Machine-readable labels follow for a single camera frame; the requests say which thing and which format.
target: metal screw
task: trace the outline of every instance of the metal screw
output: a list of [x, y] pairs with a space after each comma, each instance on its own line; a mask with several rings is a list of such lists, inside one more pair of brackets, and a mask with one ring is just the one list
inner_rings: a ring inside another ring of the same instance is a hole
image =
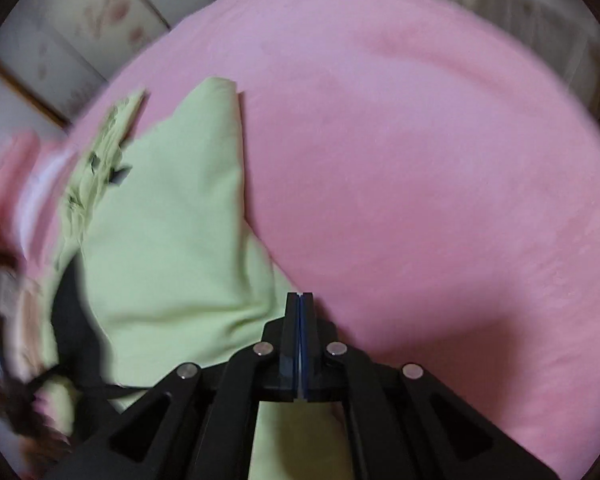
[[408, 365], [404, 365], [402, 367], [402, 374], [407, 378], [407, 379], [419, 379], [424, 375], [424, 370], [422, 369], [422, 367], [420, 365], [417, 365], [415, 363], [409, 363]]
[[347, 353], [347, 345], [340, 341], [332, 341], [327, 345], [327, 352], [331, 355], [344, 355]]
[[198, 367], [193, 363], [183, 363], [178, 366], [176, 373], [181, 379], [190, 379], [198, 373]]
[[253, 351], [260, 356], [269, 355], [273, 352], [273, 345], [267, 341], [260, 341], [253, 345]]

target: green towel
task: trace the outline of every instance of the green towel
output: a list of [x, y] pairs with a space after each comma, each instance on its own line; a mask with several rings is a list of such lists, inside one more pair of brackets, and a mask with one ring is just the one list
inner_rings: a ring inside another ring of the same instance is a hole
[[[111, 349], [106, 380], [155, 384], [181, 362], [206, 367], [257, 342], [292, 286], [244, 220], [234, 83], [204, 81], [120, 166], [130, 171], [90, 212], [81, 247]], [[330, 406], [262, 403], [250, 478], [352, 478]]]

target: pink blanket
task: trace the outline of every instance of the pink blanket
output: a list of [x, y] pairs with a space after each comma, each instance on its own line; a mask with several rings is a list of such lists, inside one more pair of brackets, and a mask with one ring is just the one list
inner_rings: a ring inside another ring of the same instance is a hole
[[76, 126], [206, 76], [242, 94], [249, 222], [343, 337], [417, 361], [565, 480], [600, 453], [600, 132], [532, 54], [441, 0], [219, 0]]

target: bed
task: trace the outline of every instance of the bed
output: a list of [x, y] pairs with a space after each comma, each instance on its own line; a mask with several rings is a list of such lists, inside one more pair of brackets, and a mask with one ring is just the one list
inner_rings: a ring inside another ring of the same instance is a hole
[[[595, 124], [512, 41], [437, 0], [377, 0], [395, 9], [383, 20], [373, 0], [249, 0], [238, 23], [240, 1], [149, 47], [71, 144], [84, 149], [111, 102], [137, 88], [150, 92], [141, 135], [205, 76], [235, 80], [249, 224], [343, 337], [390, 364], [416, 356], [561, 477], [600, 479]], [[600, 19], [600, 0], [585, 1]], [[364, 27], [343, 18], [352, 8]], [[417, 308], [403, 316], [403, 305]]]

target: folded cloth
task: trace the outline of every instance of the folded cloth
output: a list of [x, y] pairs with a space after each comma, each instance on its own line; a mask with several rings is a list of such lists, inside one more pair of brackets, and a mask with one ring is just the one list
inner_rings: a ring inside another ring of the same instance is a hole
[[[128, 173], [89, 212], [83, 270], [72, 267], [83, 273], [78, 289], [109, 345], [107, 383], [155, 384], [181, 362], [213, 365], [257, 342], [264, 324], [283, 315], [292, 285], [244, 221], [234, 83], [201, 83], [168, 120], [126, 148], [119, 167]], [[49, 304], [48, 366], [58, 358]], [[56, 319], [58, 308], [56, 302]], [[67, 401], [60, 386], [54, 402], [65, 431]], [[330, 407], [261, 403], [251, 477], [351, 478], [344, 431]]]
[[77, 243], [82, 240], [94, 208], [102, 198], [110, 172], [122, 156], [120, 143], [128, 134], [143, 100], [144, 91], [141, 90], [116, 102], [101, 125], [91, 149], [78, 162], [61, 207], [65, 240]]

